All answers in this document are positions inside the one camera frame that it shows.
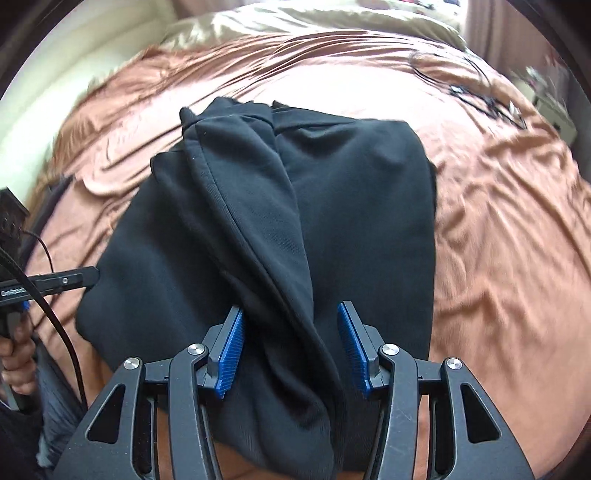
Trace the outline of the person's left hand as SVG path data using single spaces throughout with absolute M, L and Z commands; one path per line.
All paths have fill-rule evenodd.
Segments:
M 2 381 L 19 395 L 31 396 L 37 390 L 35 350 L 32 323 L 24 314 L 13 337 L 2 337 L 0 346 Z

